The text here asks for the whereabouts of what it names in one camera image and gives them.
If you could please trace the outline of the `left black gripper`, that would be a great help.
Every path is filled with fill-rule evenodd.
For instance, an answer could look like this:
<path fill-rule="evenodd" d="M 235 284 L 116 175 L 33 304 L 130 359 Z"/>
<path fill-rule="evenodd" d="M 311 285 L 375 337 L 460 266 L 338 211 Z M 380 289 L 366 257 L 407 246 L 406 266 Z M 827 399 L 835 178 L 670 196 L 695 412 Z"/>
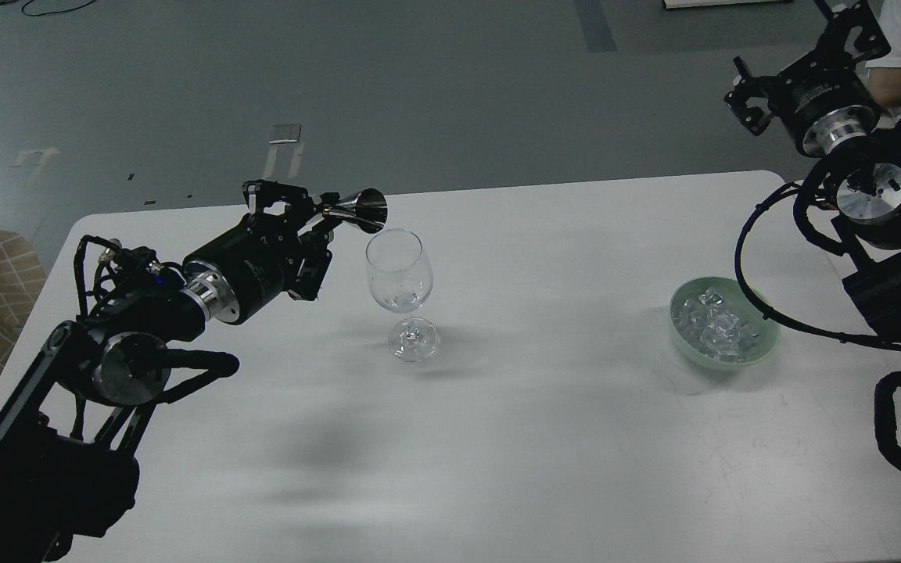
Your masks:
<path fill-rule="evenodd" d="M 183 263 L 187 285 L 221 323 L 240 325 L 282 293 L 297 302 L 314 302 L 328 272 L 333 231 L 340 220 L 326 217 L 300 234 L 322 211 L 321 200 L 306 188 L 276 181 L 241 186 L 247 214 L 236 227 L 190 253 Z M 266 213 L 276 203 L 279 215 Z M 297 220 L 287 218 L 290 213 Z"/>

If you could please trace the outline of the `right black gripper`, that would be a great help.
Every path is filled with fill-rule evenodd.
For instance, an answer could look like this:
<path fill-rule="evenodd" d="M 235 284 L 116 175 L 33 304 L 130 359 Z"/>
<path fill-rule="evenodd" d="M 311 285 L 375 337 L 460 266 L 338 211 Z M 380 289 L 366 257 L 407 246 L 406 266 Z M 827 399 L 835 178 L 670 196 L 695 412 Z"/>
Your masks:
<path fill-rule="evenodd" d="M 881 108 L 857 75 L 892 47 L 866 1 L 813 4 L 826 21 L 813 50 L 778 75 L 754 75 L 735 56 L 737 76 L 723 102 L 751 135 L 778 117 L 801 156 L 821 158 L 878 125 Z"/>

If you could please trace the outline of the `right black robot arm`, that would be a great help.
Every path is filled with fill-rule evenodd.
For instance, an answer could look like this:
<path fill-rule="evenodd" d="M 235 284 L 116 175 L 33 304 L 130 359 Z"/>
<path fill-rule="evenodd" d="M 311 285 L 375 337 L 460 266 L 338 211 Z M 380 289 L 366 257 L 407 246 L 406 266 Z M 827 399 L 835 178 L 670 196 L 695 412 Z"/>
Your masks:
<path fill-rule="evenodd" d="M 759 135 L 779 118 L 801 156 L 815 165 L 798 183 L 786 183 L 755 207 L 735 246 L 737 283 L 769 320 L 805 334 L 866 348 L 901 352 L 901 117 L 880 128 L 882 107 L 858 78 L 857 64 L 890 53 L 866 2 L 817 2 L 826 27 L 804 56 L 778 74 L 755 76 L 741 58 L 725 103 L 748 132 Z M 850 257 L 853 274 L 842 284 L 871 328 L 843 334 L 806 325 L 774 309 L 748 285 L 741 253 L 765 211 L 793 195 L 793 220 L 807 242 Z"/>

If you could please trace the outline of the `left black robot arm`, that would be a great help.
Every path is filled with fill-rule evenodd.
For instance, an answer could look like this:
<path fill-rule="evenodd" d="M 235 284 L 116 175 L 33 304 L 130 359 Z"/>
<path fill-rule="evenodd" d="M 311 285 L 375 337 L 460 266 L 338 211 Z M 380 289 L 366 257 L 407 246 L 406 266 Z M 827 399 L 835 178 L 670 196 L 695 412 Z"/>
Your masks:
<path fill-rule="evenodd" d="M 240 361 L 187 350 L 212 321 L 240 325 L 287 295 L 318 297 L 333 232 L 386 223 L 383 195 L 311 195 L 248 181 L 239 222 L 180 261 L 86 235 L 78 312 L 50 332 L 0 409 L 0 562 L 49 562 L 103 538 L 136 503 L 136 453 L 155 410 L 234 375 Z"/>

